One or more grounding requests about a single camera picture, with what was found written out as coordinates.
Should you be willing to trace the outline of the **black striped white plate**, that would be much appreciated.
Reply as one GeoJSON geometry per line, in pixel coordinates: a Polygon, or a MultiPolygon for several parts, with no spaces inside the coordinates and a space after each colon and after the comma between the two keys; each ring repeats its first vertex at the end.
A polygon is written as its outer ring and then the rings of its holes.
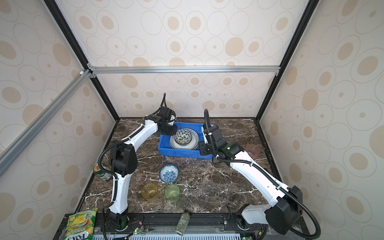
{"type": "Polygon", "coordinates": [[[189,128],[178,129],[176,134],[171,136],[170,145],[177,150],[196,150],[199,145],[199,135],[189,128]]]}

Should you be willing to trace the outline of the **leaf patterned ceramic bowl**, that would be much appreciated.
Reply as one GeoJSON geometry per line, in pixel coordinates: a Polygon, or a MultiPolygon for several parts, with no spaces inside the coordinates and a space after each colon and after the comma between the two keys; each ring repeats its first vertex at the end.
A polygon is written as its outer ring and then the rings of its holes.
{"type": "Polygon", "coordinates": [[[180,146],[188,145],[193,139],[192,133],[187,128],[178,129],[174,135],[175,142],[180,146]]]}

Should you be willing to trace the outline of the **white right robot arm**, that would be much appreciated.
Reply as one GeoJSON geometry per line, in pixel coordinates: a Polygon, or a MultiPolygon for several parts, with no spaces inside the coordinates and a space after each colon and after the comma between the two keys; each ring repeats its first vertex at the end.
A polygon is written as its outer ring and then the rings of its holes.
{"type": "Polygon", "coordinates": [[[266,199],[265,205],[247,205],[242,207],[235,217],[238,225],[247,229],[250,225],[269,225],[277,233],[285,235],[300,218],[302,208],[283,191],[292,193],[301,199],[301,193],[290,191],[289,187],[278,181],[234,141],[227,141],[219,127],[202,126],[204,140],[199,142],[202,155],[213,155],[215,159],[226,163],[242,174],[266,199]]]}

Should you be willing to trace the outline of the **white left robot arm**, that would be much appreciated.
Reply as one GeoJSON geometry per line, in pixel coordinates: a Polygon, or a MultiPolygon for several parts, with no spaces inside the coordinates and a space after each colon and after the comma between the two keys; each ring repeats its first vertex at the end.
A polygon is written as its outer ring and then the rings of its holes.
{"type": "Polygon", "coordinates": [[[130,135],[111,147],[111,175],[114,178],[112,205],[109,211],[121,215],[128,209],[128,190],[133,173],[138,167],[137,150],[153,134],[173,136],[176,113],[168,107],[160,107],[154,114],[144,117],[142,124],[130,135]]]}

